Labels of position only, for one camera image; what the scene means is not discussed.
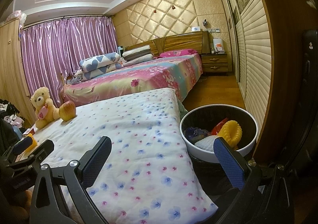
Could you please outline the person's left hand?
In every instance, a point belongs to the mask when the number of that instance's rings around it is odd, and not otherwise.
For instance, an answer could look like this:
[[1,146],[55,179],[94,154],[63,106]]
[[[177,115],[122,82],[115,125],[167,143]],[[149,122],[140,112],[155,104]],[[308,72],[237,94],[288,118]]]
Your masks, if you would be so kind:
[[32,192],[23,191],[7,200],[1,191],[1,223],[30,223]]

